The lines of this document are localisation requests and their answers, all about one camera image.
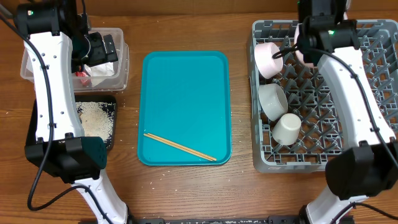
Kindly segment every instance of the dish rack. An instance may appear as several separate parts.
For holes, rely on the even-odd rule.
[[[248,67],[252,96],[252,150],[256,170],[264,173],[315,172],[341,154],[343,133],[329,88],[317,69],[303,66],[294,53],[284,58],[283,70],[269,80],[259,79],[254,61],[257,44],[274,42],[282,50],[294,44],[298,21],[256,21],[248,42]],[[387,123],[398,133],[398,23],[392,20],[359,20],[358,37],[364,69],[377,104]],[[300,134],[292,146],[272,138],[275,122],[262,112],[259,85],[276,83],[286,94],[289,110],[302,120]]]

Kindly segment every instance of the white cup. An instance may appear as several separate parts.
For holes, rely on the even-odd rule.
[[[287,99],[282,88],[275,83],[260,85],[261,108],[271,121],[276,121],[287,112]]]
[[[272,56],[278,52],[278,46],[272,42],[257,44],[254,48],[254,59],[260,74],[264,78],[272,78],[274,75],[282,71],[284,67],[283,59],[272,58]]]
[[[283,115],[272,130],[272,137],[281,145],[294,144],[299,136],[301,120],[296,114]]]

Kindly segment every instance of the teal cutting board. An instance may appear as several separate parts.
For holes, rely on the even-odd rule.
[[[137,154],[148,166],[221,165],[232,154],[228,59],[221,52],[152,52],[144,59]],[[144,133],[189,147],[208,161]]]

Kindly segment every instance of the chopstick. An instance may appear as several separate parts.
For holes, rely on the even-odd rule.
[[[170,140],[167,140],[167,139],[164,139],[164,138],[162,138],[162,137],[156,136],[156,135],[154,135],[154,134],[147,133],[147,134],[144,134],[144,136],[145,136],[145,137],[148,137],[148,138],[151,138],[151,139],[153,139],[153,140],[159,141],[159,142],[161,142],[161,143],[164,143],[164,144],[166,144],[166,145],[172,146],[172,147],[174,147],[174,148],[177,148],[177,149],[179,149],[179,150],[182,150],[182,151],[187,152],[187,153],[189,153],[189,154],[192,154],[192,155],[194,155],[194,156],[198,156],[198,157],[201,157],[201,158],[203,158],[203,159],[207,159],[207,160],[209,160],[209,161],[217,161],[217,159],[214,158],[214,157],[208,156],[208,155],[206,155],[206,154],[203,154],[203,153],[201,153],[201,152],[195,151],[195,150],[193,150],[193,149],[190,149],[190,148],[188,148],[188,147],[182,146],[182,145],[180,145],[180,144],[177,144],[177,143],[172,142],[172,141],[170,141]]]

